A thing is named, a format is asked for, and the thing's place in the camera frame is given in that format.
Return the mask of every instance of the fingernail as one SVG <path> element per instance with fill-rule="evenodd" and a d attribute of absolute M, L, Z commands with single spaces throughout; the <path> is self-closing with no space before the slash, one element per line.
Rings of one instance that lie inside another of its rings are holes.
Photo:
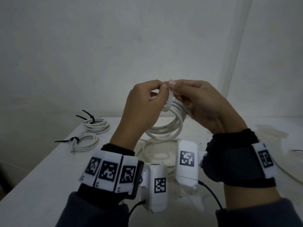
<path fill-rule="evenodd" d="M 174 87 L 176 84 L 176 81 L 169 80 L 169 86 Z"/>

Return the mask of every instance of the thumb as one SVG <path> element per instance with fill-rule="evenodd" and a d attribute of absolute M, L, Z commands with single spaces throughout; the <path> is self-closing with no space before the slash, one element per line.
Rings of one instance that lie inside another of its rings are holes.
<path fill-rule="evenodd" d="M 176 82 L 173 80 L 170 80 L 168 82 L 169 86 L 174 90 L 175 92 L 179 93 L 180 95 L 187 96 L 191 100 L 195 99 L 197 97 L 197 88 L 191 87 L 185 84 L 182 84 L 180 82 Z"/>
<path fill-rule="evenodd" d="M 167 99 L 169 98 L 169 89 L 166 84 L 162 84 L 159 93 L 154 99 L 154 102 L 159 105 L 159 107 L 163 107 L 166 103 Z"/>

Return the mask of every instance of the hand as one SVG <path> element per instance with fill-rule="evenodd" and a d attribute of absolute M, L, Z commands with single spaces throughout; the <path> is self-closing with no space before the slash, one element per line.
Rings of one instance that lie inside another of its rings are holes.
<path fill-rule="evenodd" d="M 175 97 L 192 111 L 194 119 L 213 134 L 240 132 L 247 128 L 230 103 L 208 82 L 170 80 Z"/>
<path fill-rule="evenodd" d="M 155 89 L 159 89 L 158 94 L 152 92 Z M 134 150 L 142 134 L 157 122 L 168 96 L 168 87 L 160 80 L 136 84 L 127 97 L 120 124 L 110 143 Z"/>

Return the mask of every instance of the qr-like marker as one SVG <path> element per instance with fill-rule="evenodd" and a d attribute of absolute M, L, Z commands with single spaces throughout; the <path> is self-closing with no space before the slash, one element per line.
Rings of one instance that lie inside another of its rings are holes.
<path fill-rule="evenodd" d="M 180 165 L 195 166 L 195 153 L 182 150 L 180 152 Z"/>
<path fill-rule="evenodd" d="M 268 150 L 258 151 L 258 154 L 260 156 L 260 159 L 262 161 L 262 164 L 263 164 L 264 168 L 267 168 L 267 167 L 270 167 L 270 166 L 274 165 L 272 160 L 271 160 L 271 157 L 268 153 Z"/>
<path fill-rule="evenodd" d="M 117 169 L 118 163 L 103 161 L 98 178 L 113 182 Z"/>
<path fill-rule="evenodd" d="M 154 193 L 166 192 L 166 178 L 155 178 L 154 179 Z"/>
<path fill-rule="evenodd" d="M 120 183 L 132 183 L 134 181 L 135 166 L 123 166 Z"/>
<path fill-rule="evenodd" d="M 92 157 L 91 160 L 89 161 L 89 165 L 85 170 L 85 173 L 95 176 L 100 162 L 101 159 Z"/>

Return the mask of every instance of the white table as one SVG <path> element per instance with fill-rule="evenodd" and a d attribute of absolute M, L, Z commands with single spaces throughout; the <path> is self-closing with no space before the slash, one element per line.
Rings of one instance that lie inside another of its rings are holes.
<path fill-rule="evenodd" d="M 104 144 L 108 143 L 119 124 L 120 118 L 106 118 L 106 120 L 111 124 L 111 129 L 104 134 L 98 135 L 100 142 L 95 149 L 100 149 Z M 157 125 L 167 124 L 171 120 L 172 118 L 160 118 Z M 302 118 L 246 118 L 245 120 L 252 129 L 256 129 L 255 124 L 268 124 L 287 132 L 289 137 L 286 142 L 283 142 L 283 146 L 289 145 L 292 148 L 303 148 Z M 77 136 L 83 131 L 84 127 L 81 124 L 68 138 Z M 206 143 L 211 139 L 211 135 L 195 121 L 186 119 L 178 138 L 195 141 L 199 148 L 204 150 Z M 169 144 L 166 144 L 166 147 L 161 147 L 163 151 L 172 149 L 171 146 L 167 145 Z M 142 143 L 138 143 L 135 151 L 138 151 L 141 146 Z M 80 185 L 78 178 L 93 151 L 72 154 L 71 143 L 59 144 L 0 202 L 1 226 L 54 226 L 66 205 L 68 195 L 78 189 Z M 279 182 L 278 185 L 282 187 L 279 187 L 279 190 L 294 202 L 297 212 L 303 218 L 303 187 L 289 179 L 281 171 L 279 171 L 276 178 Z M 222 184 L 210 181 L 202 170 L 199 172 L 199 179 L 211 187 L 222 205 L 225 205 Z M 138 199 L 139 196 L 134 201 L 126 202 L 131 208 Z M 129 225 L 198 226 L 204 223 L 207 226 L 216 226 L 214 211 L 217 208 L 216 202 L 204 188 L 199 188 L 194 195 L 185 197 L 180 192 L 180 188 L 170 182 L 168 209 L 165 212 L 149 214 L 142 207 L 138 207 L 133 213 Z"/>

